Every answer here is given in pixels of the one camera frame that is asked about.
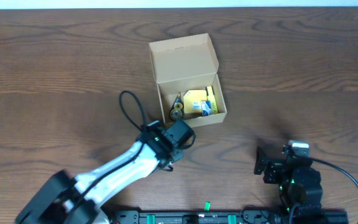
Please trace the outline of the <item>yellow sticky note pad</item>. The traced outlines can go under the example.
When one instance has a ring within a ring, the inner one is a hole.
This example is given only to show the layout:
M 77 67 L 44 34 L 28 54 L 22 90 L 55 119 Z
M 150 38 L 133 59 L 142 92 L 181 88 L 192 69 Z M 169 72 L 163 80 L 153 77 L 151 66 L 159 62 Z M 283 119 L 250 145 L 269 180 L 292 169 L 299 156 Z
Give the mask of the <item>yellow sticky note pad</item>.
M 184 113 L 201 113 L 201 102 L 207 100 L 206 90 L 188 90 L 183 97 Z

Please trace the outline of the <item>red black stapler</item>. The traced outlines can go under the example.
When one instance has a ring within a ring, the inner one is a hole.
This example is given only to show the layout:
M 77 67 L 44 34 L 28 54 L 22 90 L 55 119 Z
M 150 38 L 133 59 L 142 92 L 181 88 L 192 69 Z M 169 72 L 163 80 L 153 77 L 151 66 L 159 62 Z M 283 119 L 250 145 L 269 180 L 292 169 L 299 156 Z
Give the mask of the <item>red black stapler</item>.
M 169 162 L 168 165 L 167 165 L 167 167 L 173 168 L 174 164 L 175 164 L 174 162 Z

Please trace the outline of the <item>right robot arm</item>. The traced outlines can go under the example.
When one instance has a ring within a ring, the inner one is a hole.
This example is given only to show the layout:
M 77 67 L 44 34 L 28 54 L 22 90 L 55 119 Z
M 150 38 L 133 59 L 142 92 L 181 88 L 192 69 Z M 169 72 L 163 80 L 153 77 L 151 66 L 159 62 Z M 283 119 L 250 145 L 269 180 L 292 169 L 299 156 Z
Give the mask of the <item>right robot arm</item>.
M 322 214 L 321 174 L 311 167 L 309 144 L 294 142 L 283 147 L 284 159 L 274 159 L 257 148 L 255 175 L 263 175 L 266 184 L 277 184 L 285 208 L 298 218 Z

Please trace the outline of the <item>black yellow correction tape dispenser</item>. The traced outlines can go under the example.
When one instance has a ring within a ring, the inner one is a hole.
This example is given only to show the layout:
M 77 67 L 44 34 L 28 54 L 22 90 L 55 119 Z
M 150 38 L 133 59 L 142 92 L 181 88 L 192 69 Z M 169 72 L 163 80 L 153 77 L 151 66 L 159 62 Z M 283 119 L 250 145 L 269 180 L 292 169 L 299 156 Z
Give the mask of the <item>black yellow correction tape dispenser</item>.
M 181 99 L 181 93 L 178 93 L 170 110 L 171 119 L 172 120 L 182 119 L 184 114 L 183 108 L 184 108 L 184 103 Z

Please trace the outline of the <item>yellow highlighter marker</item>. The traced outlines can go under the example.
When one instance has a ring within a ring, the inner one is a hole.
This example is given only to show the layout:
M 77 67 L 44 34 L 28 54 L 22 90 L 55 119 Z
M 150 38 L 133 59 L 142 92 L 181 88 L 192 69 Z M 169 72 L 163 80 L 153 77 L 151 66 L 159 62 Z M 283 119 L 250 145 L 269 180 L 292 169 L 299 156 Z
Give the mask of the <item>yellow highlighter marker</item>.
M 218 110 L 218 107 L 217 107 L 217 104 L 216 104 L 216 99 L 215 99 L 213 87 L 212 86 L 207 86 L 206 87 L 206 92 L 207 92 L 207 99 L 211 104 L 212 114 L 218 114 L 219 110 Z

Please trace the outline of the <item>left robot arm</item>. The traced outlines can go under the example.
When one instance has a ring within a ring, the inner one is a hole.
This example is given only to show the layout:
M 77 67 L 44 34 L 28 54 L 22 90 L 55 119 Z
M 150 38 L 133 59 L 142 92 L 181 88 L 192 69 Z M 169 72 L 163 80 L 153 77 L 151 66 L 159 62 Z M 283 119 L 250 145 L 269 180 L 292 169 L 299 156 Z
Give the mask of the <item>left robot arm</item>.
M 105 165 L 70 177 L 52 175 L 16 216 L 16 223 L 110 223 L 102 206 L 133 182 L 156 170 L 171 170 L 188 137 L 168 131 L 142 133 L 131 148 Z

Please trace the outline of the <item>blue white staples box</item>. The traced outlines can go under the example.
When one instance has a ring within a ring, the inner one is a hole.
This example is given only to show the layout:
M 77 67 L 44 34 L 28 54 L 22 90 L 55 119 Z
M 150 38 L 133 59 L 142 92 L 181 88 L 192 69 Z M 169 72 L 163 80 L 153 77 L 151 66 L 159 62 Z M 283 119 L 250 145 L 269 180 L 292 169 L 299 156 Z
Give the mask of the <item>blue white staples box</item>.
M 211 103 L 209 100 L 201 101 L 202 116 L 212 115 Z

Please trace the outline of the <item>cardboard box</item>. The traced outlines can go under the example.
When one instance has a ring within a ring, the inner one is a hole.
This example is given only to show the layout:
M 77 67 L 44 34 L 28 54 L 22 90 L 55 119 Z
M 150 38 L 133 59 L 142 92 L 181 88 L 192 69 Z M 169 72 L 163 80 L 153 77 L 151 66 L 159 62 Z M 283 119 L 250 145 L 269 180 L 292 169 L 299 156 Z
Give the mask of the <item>cardboard box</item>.
M 192 128 L 224 121 L 227 108 L 218 77 L 219 62 L 209 34 L 151 42 L 149 50 L 166 127 L 174 123 L 170 113 L 176 97 L 185 96 L 190 90 L 205 90 L 207 86 L 213 89 L 218 114 L 185 113 L 182 119 Z

